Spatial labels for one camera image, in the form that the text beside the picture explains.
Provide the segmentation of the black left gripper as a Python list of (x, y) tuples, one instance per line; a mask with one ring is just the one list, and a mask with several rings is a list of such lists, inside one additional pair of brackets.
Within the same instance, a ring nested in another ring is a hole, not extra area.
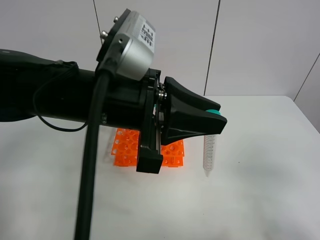
[(140, 173), (158, 174), (162, 167), (160, 105), (165, 92), (168, 99), (175, 97), (180, 101), (171, 101), (164, 111), (163, 145), (197, 136), (219, 135), (227, 124), (224, 116), (209, 112), (220, 111), (219, 103), (188, 90), (169, 76), (164, 79), (164, 91), (160, 75), (160, 70), (150, 68), (143, 79), (146, 96), (136, 165)]

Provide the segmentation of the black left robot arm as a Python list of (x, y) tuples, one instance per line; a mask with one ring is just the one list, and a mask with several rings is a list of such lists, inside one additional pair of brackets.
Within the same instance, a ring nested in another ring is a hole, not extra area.
[[(176, 141), (218, 135), (227, 124), (220, 105), (148, 69), (131, 80), (117, 76), (107, 87), (100, 123), (138, 130), (136, 170), (157, 174), (164, 155), (161, 146)], [(53, 61), (24, 52), (0, 52), (0, 120), (15, 122), (35, 116), (77, 122), (88, 119), (95, 73), (75, 62)]]

